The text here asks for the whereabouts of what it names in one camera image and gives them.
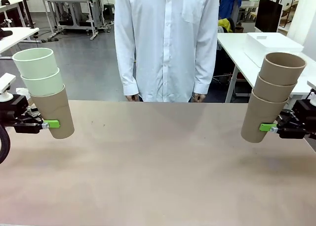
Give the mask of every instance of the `white shirt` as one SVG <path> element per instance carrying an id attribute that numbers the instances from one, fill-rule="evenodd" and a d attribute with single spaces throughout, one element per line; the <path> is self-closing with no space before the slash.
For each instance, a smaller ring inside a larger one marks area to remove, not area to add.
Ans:
<path id="1" fill-rule="evenodd" d="M 207 94 L 218 7 L 219 0 L 116 0 L 115 42 L 124 95 L 188 102 L 192 92 Z"/>

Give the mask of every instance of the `blue jacket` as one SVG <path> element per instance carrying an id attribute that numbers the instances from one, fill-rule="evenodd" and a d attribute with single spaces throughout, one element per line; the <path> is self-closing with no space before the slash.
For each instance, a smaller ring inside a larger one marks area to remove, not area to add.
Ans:
<path id="1" fill-rule="evenodd" d="M 221 0 L 221 4 L 219 6 L 219 15 L 221 19 L 230 18 L 234 6 L 235 0 Z M 241 6 L 241 0 L 237 0 L 238 7 Z"/>

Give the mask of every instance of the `beige tabletop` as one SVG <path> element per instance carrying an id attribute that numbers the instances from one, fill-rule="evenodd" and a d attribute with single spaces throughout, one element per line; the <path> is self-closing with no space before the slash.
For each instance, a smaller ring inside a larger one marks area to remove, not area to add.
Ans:
<path id="1" fill-rule="evenodd" d="M 0 223 L 314 226 L 316 154 L 305 140 L 240 136 L 246 104 L 71 101 L 76 131 L 10 131 Z"/>

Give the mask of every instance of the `paper cup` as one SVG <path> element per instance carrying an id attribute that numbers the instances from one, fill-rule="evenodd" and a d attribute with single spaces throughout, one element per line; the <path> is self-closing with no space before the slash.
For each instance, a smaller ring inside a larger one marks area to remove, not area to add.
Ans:
<path id="1" fill-rule="evenodd" d="M 65 86 L 61 92 L 50 96 L 32 96 L 35 106 L 45 120 L 58 120 L 60 128 L 50 128 L 52 136 L 63 139 L 71 136 L 74 131 L 74 123 L 71 116 Z"/>
<path id="2" fill-rule="evenodd" d="M 296 55 L 269 53 L 264 58 L 259 75 L 268 83 L 289 86 L 297 83 L 305 67 L 305 60 Z"/>
<path id="3" fill-rule="evenodd" d="M 57 73 L 42 79 L 26 79 L 21 76 L 29 93 L 33 96 L 48 96 L 59 93 L 63 87 L 60 70 L 57 68 Z"/>
<path id="4" fill-rule="evenodd" d="M 12 59 L 26 79 L 46 78 L 58 70 L 54 52 L 48 48 L 22 50 L 14 54 Z"/>
<path id="5" fill-rule="evenodd" d="M 259 130 L 262 123 L 273 123 L 286 101 L 269 102 L 258 98 L 252 91 L 247 113 L 242 125 L 241 136 L 250 143 L 260 143 L 267 132 Z"/>
<path id="6" fill-rule="evenodd" d="M 290 86 L 274 85 L 263 80 L 258 75 L 253 93 L 265 101 L 283 102 L 288 99 L 296 84 Z"/>

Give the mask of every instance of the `shirt cuff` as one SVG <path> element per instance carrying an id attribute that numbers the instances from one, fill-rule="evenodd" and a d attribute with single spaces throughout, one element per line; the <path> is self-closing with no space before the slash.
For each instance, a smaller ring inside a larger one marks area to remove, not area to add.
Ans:
<path id="1" fill-rule="evenodd" d="M 138 87 L 137 84 L 130 84 L 130 85 L 124 85 L 123 86 L 123 91 L 125 96 L 132 96 L 135 94 L 138 94 Z"/>
<path id="2" fill-rule="evenodd" d="M 194 83 L 193 92 L 197 94 L 207 94 L 209 84 Z"/>

